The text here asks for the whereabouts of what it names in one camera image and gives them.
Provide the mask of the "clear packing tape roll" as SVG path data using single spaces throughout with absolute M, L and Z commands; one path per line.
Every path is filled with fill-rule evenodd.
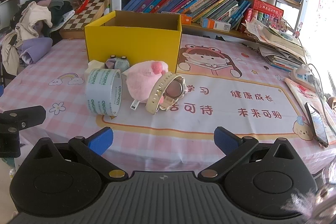
M 116 116 L 122 99 L 119 69 L 93 69 L 85 86 L 87 108 L 92 114 Z

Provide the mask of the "pink plush pig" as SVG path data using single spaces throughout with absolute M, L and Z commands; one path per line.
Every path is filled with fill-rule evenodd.
M 126 86 L 134 100 L 146 103 L 155 83 L 168 72 L 164 61 L 144 61 L 131 66 L 123 72 L 126 75 Z

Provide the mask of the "cream wrist watch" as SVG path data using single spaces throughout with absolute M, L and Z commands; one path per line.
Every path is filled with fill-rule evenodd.
M 170 110 L 187 92 L 185 78 L 182 75 L 167 72 L 154 84 L 146 102 L 146 111 L 155 115 L 158 110 Z

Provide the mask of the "yellow cardboard box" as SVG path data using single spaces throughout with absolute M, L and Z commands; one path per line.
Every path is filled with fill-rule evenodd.
M 177 69 L 182 37 L 179 14 L 112 11 L 84 27 L 88 60 L 126 56 L 130 65 L 164 61 Z

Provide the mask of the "white power strip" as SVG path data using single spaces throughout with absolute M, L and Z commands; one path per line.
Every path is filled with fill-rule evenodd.
M 310 71 L 309 66 L 306 64 L 300 65 L 298 68 L 294 68 L 290 73 L 289 77 L 292 81 L 310 89 L 311 91 L 316 91 L 317 79 L 314 74 Z

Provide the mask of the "grey toy car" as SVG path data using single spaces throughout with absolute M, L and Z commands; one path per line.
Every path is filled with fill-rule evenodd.
M 117 57 L 116 55 L 111 55 L 105 62 L 105 66 L 107 69 L 119 69 L 124 72 L 130 68 L 130 63 L 126 56 Z

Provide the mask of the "row of leaning books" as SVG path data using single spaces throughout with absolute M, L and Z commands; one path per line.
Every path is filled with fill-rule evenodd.
M 200 25 L 201 18 L 209 18 L 229 23 L 231 30 L 237 30 L 244 23 L 244 12 L 249 5 L 247 0 L 129 0 L 122 10 L 180 14 L 183 24 L 188 25 Z

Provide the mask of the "red tassel ornament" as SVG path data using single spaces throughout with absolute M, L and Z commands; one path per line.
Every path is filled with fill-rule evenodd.
M 84 0 L 82 4 L 79 6 L 79 8 L 76 10 L 76 14 L 80 14 L 81 12 L 84 11 L 86 6 L 88 5 L 89 0 Z

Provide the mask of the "pile of clothes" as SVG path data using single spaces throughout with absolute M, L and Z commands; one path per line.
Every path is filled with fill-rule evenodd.
M 16 76 L 20 67 L 37 63 L 53 46 L 50 33 L 57 31 L 74 15 L 65 0 L 29 0 L 21 5 L 1 30 L 1 63 L 5 72 Z

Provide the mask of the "black smartphone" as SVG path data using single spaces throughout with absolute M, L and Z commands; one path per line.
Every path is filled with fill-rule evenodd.
M 305 108 L 309 117 L 310 124 L 313 127 L 314 139 L 322 146 L 327 148 L 329 141 L 327 139 L 325 126 L 323 124 L 322 116 L 311 104 L 305 104 Z

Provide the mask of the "stack of papers and books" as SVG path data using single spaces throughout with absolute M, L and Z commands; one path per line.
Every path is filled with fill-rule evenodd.
M 260 44 L 258 50 L 262 57 L 273 67 L 290 72 L 306 65 L 305 50 L 294 36 L 266 26 L 255 18 L 244 25 L 246 32 Z

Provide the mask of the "red dictionary box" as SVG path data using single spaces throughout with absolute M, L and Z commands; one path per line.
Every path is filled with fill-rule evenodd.
M 260 0 L 247 0 L 250 5 L 244 12 L 243 22 L 250 22 L 252 18 L 257 19 L 265 25 L 275 26 L 280 20 L 284 11 L 269 3 L 264 3 Z

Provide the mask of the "orange white medicine box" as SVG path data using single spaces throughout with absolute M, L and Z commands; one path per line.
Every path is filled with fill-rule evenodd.
M 229 32 L 231 30 L 231 25 L 226 22 L 221 22 L 209 18 L 201 18 L 200 25 L 202 28 L 208 28 L 213 30 L 219 30 L 224 32 Z

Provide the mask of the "wooden chess board box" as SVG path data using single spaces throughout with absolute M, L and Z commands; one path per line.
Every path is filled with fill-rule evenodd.
M 85 9 L 79 14 L 72 16 L 60 29 L 63 39 L 84 39 L 84 27 L 101 18 L 104 11 L 109 8 L 110 0 L 89 0 Z

